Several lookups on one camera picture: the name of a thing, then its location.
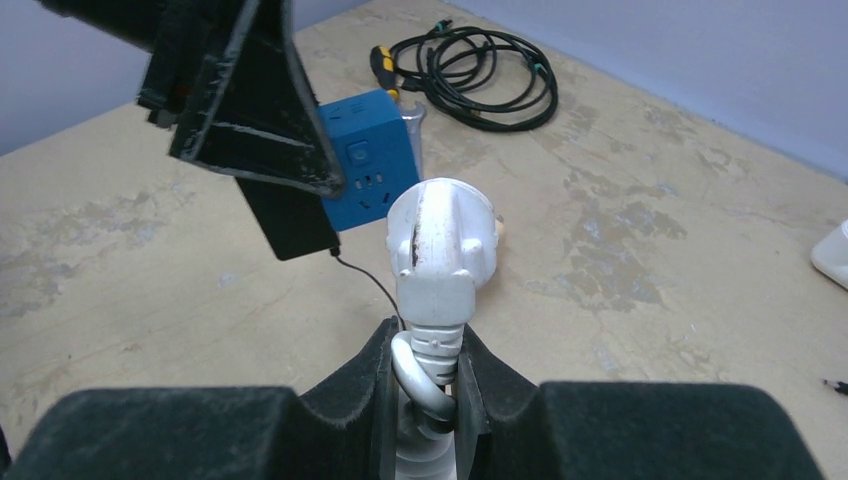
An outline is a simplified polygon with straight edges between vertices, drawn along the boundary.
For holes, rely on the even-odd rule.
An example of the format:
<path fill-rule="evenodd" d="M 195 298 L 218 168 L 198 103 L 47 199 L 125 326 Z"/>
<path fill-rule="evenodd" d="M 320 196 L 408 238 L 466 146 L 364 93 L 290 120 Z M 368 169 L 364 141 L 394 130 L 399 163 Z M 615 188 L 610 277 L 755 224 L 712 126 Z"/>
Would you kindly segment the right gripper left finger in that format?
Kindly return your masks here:
<path fill-rule="evenodd" d="M 397 389 L 383 321 L 303 394 L 283 386 L 89 389 L 56 402 L 8 479 L 390 479 Z"/>

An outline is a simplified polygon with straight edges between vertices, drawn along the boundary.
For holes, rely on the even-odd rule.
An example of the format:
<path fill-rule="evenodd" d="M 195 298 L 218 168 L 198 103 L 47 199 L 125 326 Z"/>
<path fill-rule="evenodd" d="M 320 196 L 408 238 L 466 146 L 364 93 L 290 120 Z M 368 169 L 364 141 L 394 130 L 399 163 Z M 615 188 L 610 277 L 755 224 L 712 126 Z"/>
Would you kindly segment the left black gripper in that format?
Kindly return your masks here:
<path fill-rule="evenodd" d="M 137 102 L 170 156 L 323 197 L 346 186 L 294 43 L 289 1 L 39 0 L 144 51 Z"/>

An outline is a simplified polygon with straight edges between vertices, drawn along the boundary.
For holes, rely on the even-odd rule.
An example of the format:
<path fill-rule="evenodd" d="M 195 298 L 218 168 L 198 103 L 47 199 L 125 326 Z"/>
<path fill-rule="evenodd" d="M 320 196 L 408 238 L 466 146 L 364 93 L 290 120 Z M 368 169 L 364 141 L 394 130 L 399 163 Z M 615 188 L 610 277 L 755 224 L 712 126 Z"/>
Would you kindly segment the black power brick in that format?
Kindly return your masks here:
<path fill-rule="evenodd" d="M 236 183 L 278 260 L 339 249 L 318 195 L 256 180 L 237 178 Z"/>

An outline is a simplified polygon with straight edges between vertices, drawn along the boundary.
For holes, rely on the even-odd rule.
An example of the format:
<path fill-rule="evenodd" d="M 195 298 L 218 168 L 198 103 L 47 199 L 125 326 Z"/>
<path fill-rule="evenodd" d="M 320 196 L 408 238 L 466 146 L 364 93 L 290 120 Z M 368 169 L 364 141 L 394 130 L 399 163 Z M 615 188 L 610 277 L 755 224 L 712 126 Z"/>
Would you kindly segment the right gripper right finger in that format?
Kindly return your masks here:
<path fill-rule="evenodd" d="M 460 355 L 464 479 L 819 479 L 795 424 L 746 385 L 534 384 L 472 330 Z"/>

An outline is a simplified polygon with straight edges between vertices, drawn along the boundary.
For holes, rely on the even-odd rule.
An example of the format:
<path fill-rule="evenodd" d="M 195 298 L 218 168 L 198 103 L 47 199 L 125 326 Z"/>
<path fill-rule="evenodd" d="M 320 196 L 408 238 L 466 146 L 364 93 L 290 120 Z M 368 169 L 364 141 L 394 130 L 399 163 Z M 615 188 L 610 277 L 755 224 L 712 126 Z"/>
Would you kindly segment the beige dragon cube socket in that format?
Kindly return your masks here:
<path fill-rule="evenodd" d="M 506 235 L 505 224 L 504 224 L 504 219 L 503 219 L 502 215 L 496 216 L 495 227 L 496 227 L 496 233 L 497 233 L 497 236 L 498 236 L 498 246 L 501 246 L 505 241 L 505 235 Z"/>

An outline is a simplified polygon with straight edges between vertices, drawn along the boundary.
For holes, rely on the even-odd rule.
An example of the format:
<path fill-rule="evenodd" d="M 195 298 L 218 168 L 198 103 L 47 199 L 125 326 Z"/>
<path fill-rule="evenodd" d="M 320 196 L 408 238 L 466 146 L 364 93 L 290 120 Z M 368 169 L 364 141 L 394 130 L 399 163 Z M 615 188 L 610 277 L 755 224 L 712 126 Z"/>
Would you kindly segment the blue wall socket box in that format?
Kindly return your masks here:
<path fill-rule="evenodd" d="M 319 107 L 345 176 L 340 197 L 322 200 L 332 229 L 346 231 L 384 218 L 419 182 L 401 110 L 376 89 Z"/>

